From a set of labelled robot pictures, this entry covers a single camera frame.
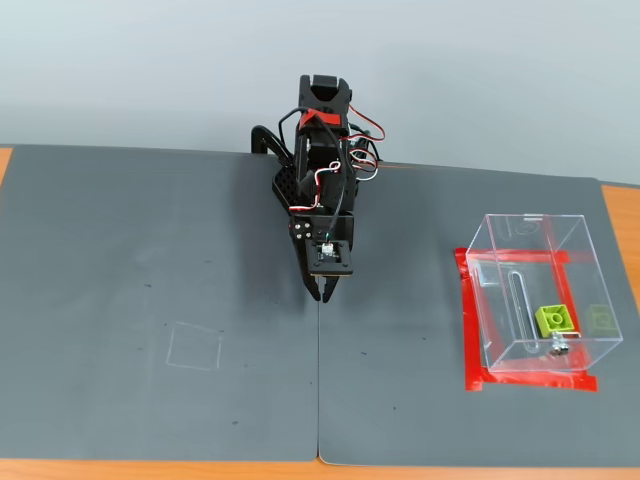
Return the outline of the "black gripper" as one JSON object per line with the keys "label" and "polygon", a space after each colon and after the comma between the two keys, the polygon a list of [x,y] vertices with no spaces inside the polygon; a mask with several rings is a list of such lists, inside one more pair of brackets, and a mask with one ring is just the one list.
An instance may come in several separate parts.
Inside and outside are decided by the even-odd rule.
{"label": "black gripper", "polygon": [[310,214],[296,212],[289,218],[289,234],[292,239],[301,278],[307,291],[315,301],[328,303],[342,276],[323,276],[324,287],[320,295],[315,277],[309,272],[306,240],[316,243],[326,241],[347,241],[353,246],[354,217],[351,214],[339,215],[334,224],[331,214]]}

